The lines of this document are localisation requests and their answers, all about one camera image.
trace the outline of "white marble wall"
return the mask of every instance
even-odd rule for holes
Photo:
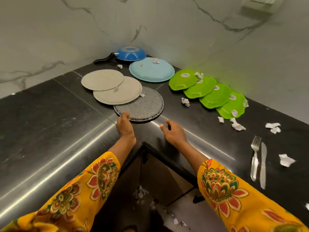
[[[309,123],[309,0],[285,0],[272,16],[242,3],[131,0],[131,40]]]
[[[1,0],[0,98],[130,43],[130,0]]]

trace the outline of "frying pan handle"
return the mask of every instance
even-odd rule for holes
[[[93,61],[94,64],[99,64],[99,63],[104,63],[104,62],[107,62],[111,59],[113,59],[116,54],[118,55],[118,53],[111,53],[110,55],[108,55],[106,58],[102,58],[102,59],[97,59],[95,61]]]

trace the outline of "sleeve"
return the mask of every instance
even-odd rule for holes
[[[40,210],[11,222],[1,232],[89,232],[120,172],[120,163],[106,152],[69,181]]]
[[[197,180],[228,231],[309,231],[298,218],[213,159],[200,166]]]

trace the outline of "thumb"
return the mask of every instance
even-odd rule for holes
[[[169,131],[168,128],[165,125],[163,125],[163,124],[160,124],[160,129],[162,130],[164,135]]]

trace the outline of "green plate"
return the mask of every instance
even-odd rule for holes
[[[180,70],[170,79],[168,85],[172,90],[187,89],[196,84],[199,78],[194,74],[196,71],[193,70]]]
[[[234,116],[232,115],[232,111],[236,110],[238,114],[235,118],[238,118],[245,113],[245,107],[243,106],[245,101],[245,96],[235,91],[232,91],[229,101],[222,107],[217,107],[216,109],[220,116],[227,120],[234,118]]]
[[[229,86],[217,83],[210,94],[200,98],[200,102],[208,109],[221,107],[229,101],[231,92]]]
[[[215,88],[216,83],[217,81],[215,78],[204,76],[204,78],[196,82],[194,86],[191,86],[183,92],[188,98],[191,99],[204,97],[211,93],[211,91]]]

